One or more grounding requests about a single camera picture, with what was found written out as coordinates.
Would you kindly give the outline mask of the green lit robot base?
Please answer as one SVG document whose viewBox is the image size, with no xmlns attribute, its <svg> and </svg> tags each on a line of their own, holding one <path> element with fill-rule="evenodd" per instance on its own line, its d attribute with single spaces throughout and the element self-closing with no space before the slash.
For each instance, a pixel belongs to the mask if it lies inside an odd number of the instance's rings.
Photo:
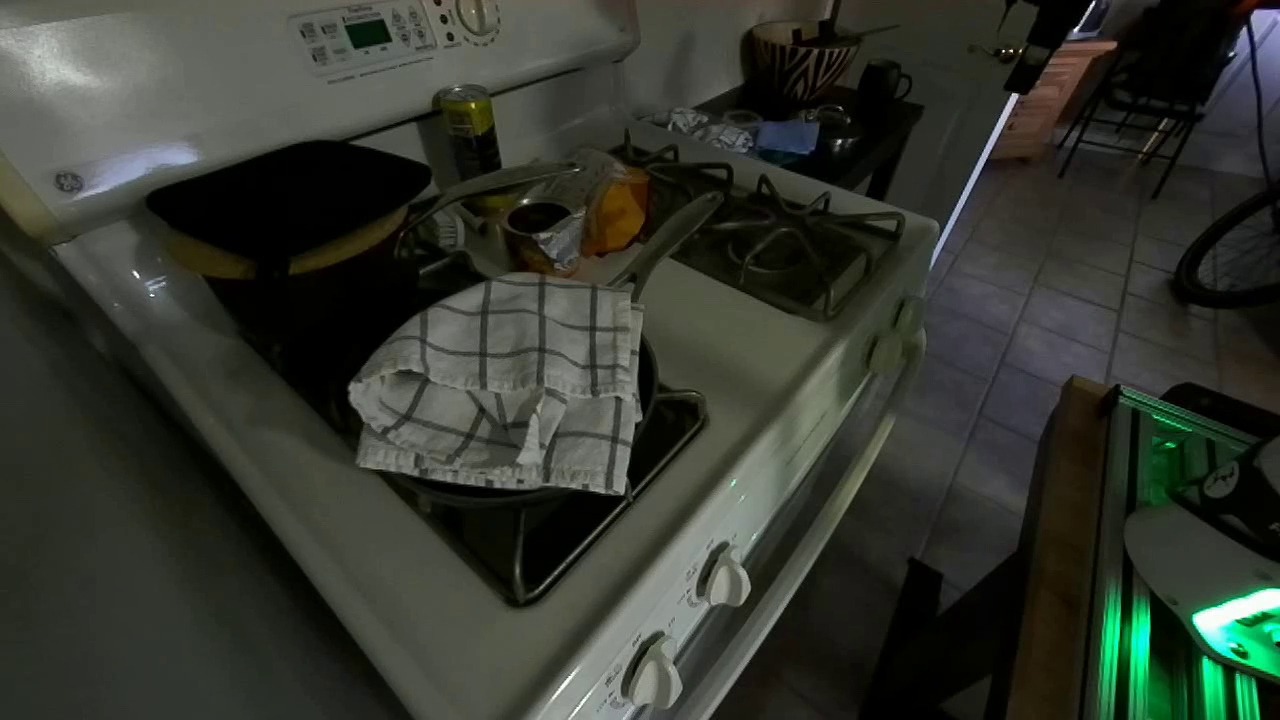
<svg viewBox="0 0 1280 720">
<path fill-rule="evenodd" d="M 1207 520 L 1251 435 L 1069 381 L 1021 532 L 1003 720 L 1280 720 L 1274 558 Z"/>
</svg>

